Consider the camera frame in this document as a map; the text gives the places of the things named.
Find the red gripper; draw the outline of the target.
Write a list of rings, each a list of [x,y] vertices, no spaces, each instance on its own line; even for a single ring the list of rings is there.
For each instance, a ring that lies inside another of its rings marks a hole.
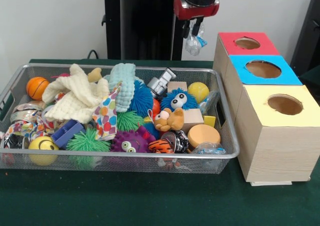
[[[195,19],[195,24],[192,28],[192,35],[197,36],[199,29],[205,17],[211,17],[217,14],[220,6],[220,0],[208,7],[198,7],[189,4],[186,0],[173,0],[173,11],[175,16],[184,22],[182,36],[187,39],[190,34],[190,20]]]

